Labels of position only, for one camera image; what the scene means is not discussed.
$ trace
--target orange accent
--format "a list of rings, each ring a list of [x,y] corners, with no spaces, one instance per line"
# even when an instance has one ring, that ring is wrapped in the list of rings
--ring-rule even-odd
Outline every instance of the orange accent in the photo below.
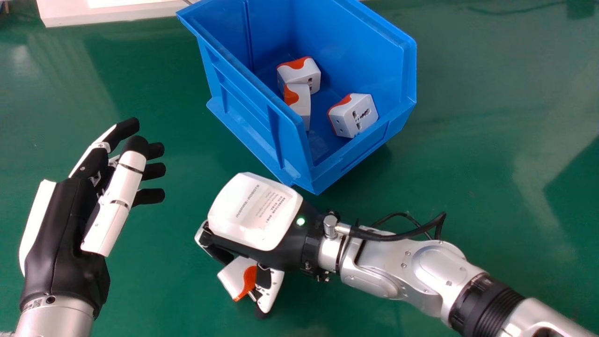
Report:
[[[310,59],[310,58],[311,57],[309,57],[309,56],[304,56],[303,58],[297,59],[295,61],[289,61],[289,62],[281,63],[278,67],[282,67],[282,66],[286,65],[289,68],[292,68],[292,69],[295,69],[295,70],[299,70],[299,69],[304,68],[305,60]]]
[[[295,104],[300,100],[300,96],[295,91],[291,91],[289,87],[285,85],[283,89],[283,99],[285,100],[285,104],[291,106],[291,104]]]
[[[243,272],[243,290],[236,298],[233,300],[238,302],[245,295],[247,295],[250,291],[254,289],[256,286],[256,274],[258,273],[258,267],[251,266]]]
[[[332,106],[329,111],[326,112],[326,115],[329,116],[329,124],[331,124],[331,129],[333,129],[333,133],[337,134],[337,132],[335,131],[335,126],[333,125],[333,121],[331,120],[331,110],[333,110],[333,108],[338,107],[338,106],[342,106],[344,104],[347,104],[349,102],[352,101],[352,94],[348,94],[347,96],[345,96],[339,103],[335,104],[334,106]]]

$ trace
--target green table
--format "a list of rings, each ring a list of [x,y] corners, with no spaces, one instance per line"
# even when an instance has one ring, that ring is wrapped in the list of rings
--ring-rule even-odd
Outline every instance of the green table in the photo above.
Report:
[[[368,4],[418,43],[418,105],[386,146],[306,197],[364,223],[446,210],[444,238],[472,263],[599,332],[595,4]],[[0,330],[19,316],[17,251],[40,180],[63,179],[107,127],[136,116],[166,146],[167,176],[146,186],[167,199],[129,218],[95,336],[455,335],[408,304],[299,274],[272,317],[254,319],[193,235],[234,174],[272,175],[206,109],[193,36],[176,18],[45,29],[34,2],[12,10],[0,16]]]

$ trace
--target robotic hand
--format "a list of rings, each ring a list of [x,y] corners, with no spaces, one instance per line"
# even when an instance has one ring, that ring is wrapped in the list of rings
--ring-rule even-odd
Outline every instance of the robotic hand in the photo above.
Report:
[[[136,118],[113,125],[85,151],[68,178],[40,183],[25,227],[19,261],[25,277],[17,337],[89,336],[106,302],[105,258],[131,208],[161,202],[162,189],[141,189],[162,177],[162,143],[133,136]],[[122,154],[108,158],[121,140]]]
[[[403,234],[374,228],[393,216],[417,228]],[[320,215],[289,187],[240,173],[216,197],[195,240],[225,265],[218,277],[231,297],[248,294],[259,317],[272,308],[285,272],[301,270],[324,282],[334,273],[351,287],[409,302],[467,337],[595,336],[468,263],[441,240],[445,213],[422,226],[404,213],[372,227],[339,219]],[[433,228],[434,238],[427,233]],[[429,240],[410,240],[419,234]]]

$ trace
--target black ribbed joint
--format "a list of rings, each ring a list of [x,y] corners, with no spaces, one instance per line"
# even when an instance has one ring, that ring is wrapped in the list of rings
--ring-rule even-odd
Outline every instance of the black ribbed joint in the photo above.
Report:
[[[524,297],[484,275],[465,288],[449,312],[452,328],[465,337],[495,337]]]

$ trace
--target blue plastic bin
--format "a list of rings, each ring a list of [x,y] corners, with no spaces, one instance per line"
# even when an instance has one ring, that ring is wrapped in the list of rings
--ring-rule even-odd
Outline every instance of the blue plastic bin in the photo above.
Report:
[[[416,104],[414,39],[357,0],[201,0],[177,15],[198,38],[208,108],[286,185],[320,194]],[[309,132],[277,89],[278,64],[303,56],[322,72]],[[326,113],[351,92],[371,94],[379,120],[346,139]]]

